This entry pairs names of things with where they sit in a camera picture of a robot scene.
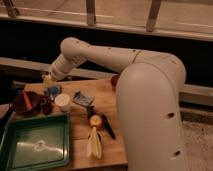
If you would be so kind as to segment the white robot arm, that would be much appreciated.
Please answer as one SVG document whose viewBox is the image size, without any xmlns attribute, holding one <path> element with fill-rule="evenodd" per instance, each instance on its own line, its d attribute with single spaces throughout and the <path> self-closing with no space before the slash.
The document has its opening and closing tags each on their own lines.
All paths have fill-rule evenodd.
<svg viewBox="0 0 213 171">
<path fill-rule="evenodd" d="M 179 109 L 186 80 L 182 61 L 169 53 L 95 46 L 69 37 L 44 82 L 65 78 L 87 60 L 119 74 L 116 106 L 128 171 L 189 171 Z"/>
</svg>

